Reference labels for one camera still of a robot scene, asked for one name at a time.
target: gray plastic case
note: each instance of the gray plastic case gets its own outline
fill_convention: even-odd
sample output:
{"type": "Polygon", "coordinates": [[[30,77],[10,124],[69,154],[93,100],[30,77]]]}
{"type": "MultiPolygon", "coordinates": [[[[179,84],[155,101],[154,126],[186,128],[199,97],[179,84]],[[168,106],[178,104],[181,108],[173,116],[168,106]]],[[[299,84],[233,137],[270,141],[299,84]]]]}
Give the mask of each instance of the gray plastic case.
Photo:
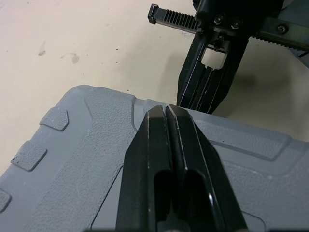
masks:
{"type": "MultiPolygon", "coordinates": [[[[113,229],[124,155],[152,100],[69,90],[0,177],[1,232],[113,229]]],[[[309,229],[308,144],[189,110],[217,149],[251,231],[309,229]]]]}

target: groove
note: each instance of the groove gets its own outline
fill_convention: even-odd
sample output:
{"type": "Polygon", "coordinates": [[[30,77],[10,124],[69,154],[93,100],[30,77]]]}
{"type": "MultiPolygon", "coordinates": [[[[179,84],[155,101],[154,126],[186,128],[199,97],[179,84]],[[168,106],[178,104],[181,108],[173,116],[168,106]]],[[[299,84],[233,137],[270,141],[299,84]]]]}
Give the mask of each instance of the groove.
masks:
{"type": "Polygon", "coordinates": [[[183,25],[183,20],[184,20],[184,14],[182,14],[180,20],[179,20],[179,25],[183,25]]]}
{"type": "Polygon", "coordinates": [[[175,11],[173,11],[173,15],[172,15],[172,18],[170,18],[170,23],[173,23],[173,21],[174,21],[174,18],[175,18],[175,15],[176,15],[176,12],[175,12],[175,11]]]}
{"type": "Polygon", "coordinates": [[[166,10],[166,13],[165,13],[165,16],[164,16],[164,21],[166,22],[166,19],[168,18],[168,15],[169,15],[169,10],[166,10]]]}
{"type": "Polygon", "coordinates": [[[169,23],[169,21],[170,21],[170,18],[172,17],[172,13],[173,13],[173,11],[169,11],[169,15],[168,15],[168,19],[167,19],[167,22],[169,23]]]}

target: stain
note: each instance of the stain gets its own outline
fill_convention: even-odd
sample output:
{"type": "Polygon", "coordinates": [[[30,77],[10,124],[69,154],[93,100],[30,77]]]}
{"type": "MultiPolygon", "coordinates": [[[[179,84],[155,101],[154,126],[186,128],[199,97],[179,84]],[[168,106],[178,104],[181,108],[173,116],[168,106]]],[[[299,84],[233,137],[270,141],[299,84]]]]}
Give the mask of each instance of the stain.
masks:
{"type": "Polygon", "coordinates": [[[39,50],[39,56],[43,56],[46,53],[46,41],[44,41],[39,50]]]}
{"type": "Polygon", "coordinates": [[[71,53],[68,53],[68,54],[65,54],[63,55],[62,57],[60,57],[60,59],[63,59],[65,56],[67,55],[70,55],[71,56],[71,60],[72,60],[72,63],[73,64],[76,64],[78,61],[79,61],[79,56],[74,53],[74,52],[71,52],[71,53]]]}
{"type": "Polygon", "coordinates": [[[72,53],[72,63],[76,64],[79,61],[79,56],[75,53],[72,53]]]}
{"type": "Polygon", "coordinates": [[[180,31],[180,34],[183,35],[185,38],[192,38],[194,36],[194,34],[183,31],[183,30],[180,31]]]}

